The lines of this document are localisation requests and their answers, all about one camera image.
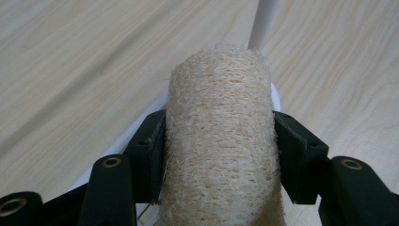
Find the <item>cylindrical sponge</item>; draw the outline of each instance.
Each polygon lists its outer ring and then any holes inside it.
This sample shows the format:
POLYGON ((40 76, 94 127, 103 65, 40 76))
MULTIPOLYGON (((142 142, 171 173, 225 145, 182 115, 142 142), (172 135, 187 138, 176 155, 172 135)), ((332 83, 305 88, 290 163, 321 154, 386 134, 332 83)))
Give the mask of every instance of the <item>cylindrical sponge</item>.
POLYGON ((284 225, 268 70, 236 47, 172 73, 162 225, 284 225))

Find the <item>wood grain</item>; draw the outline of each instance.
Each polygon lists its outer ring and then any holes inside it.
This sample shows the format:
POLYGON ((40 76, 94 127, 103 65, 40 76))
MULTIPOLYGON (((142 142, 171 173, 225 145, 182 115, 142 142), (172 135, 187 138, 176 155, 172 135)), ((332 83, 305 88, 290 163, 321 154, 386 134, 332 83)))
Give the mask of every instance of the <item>wood grain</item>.
MULTIPOLYGON (((0 1, 0 197, 64 193, 200 49, 247 44, 257 1, 0 1)), ((282 111, 399 193, 399 2, 280 1, 263 53, 282 111)), ((320 225, 293 206, 288 225, 320 225)))

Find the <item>beige sponge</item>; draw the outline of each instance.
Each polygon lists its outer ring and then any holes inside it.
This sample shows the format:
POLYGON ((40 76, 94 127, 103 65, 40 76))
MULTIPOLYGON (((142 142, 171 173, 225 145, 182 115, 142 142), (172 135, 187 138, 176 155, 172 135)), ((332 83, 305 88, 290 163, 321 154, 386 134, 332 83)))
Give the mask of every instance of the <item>beige sponge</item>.
POLYGON ((172 73, 161 225, 284 225, 270 77, 247 49, 172 73))

